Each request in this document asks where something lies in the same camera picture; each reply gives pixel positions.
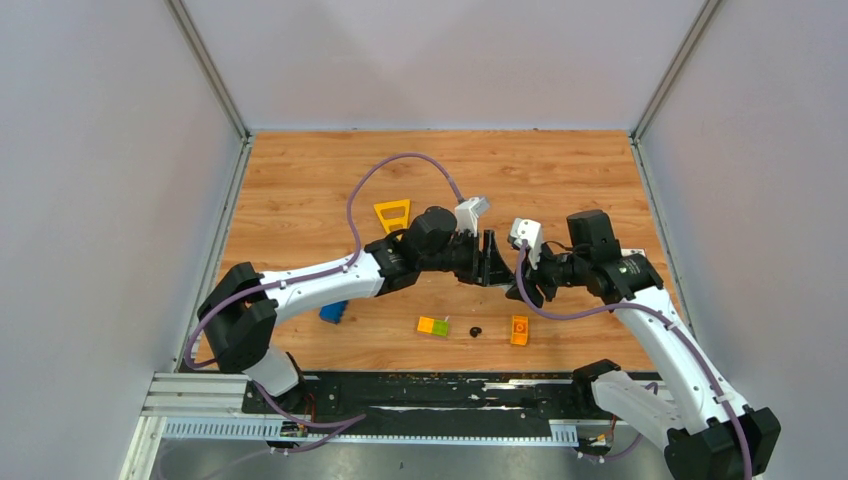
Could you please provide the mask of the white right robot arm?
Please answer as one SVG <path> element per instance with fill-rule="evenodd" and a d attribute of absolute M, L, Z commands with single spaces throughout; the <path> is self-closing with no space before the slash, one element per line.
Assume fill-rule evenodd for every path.
<path fill-rule="evenodd" d="M 517 218 L 519 295 L 537 314 L 560 287 L 584 287 L 639 341 L 671 398 L 640 387 L 608 360 L 581 370 L 571 403 L 584 417 L 609 412 L 662 451 L 676 479 L 753 479 L 765 472 L 781 432 L 771 409 L 754 409 L 719 372 L 677 313 L 642 254 L 624 254 L 601 210 L 567 218 L 571 249 L 554 254 L 540 223 Z"/>

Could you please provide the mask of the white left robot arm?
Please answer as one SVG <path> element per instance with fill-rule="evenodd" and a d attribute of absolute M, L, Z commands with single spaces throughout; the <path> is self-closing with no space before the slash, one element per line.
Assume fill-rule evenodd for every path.
<path fill-rule="evenodd" d="M 333 303 L 373 298 L 414 285 L 423 272 L 449 272 L 465 284 L 510 289 L 513 271 L 494 233 L 462 230 L 453 213 L 430 207 L 408 228 L 335 261 L 261 273 L 249 262 L 231 267 L 201 303 L 198 318 L 225 374 L 245 374 L 283 413 L 298 411 L 306 386 L 293 357 L 271 347 L 275 327 Z"/>

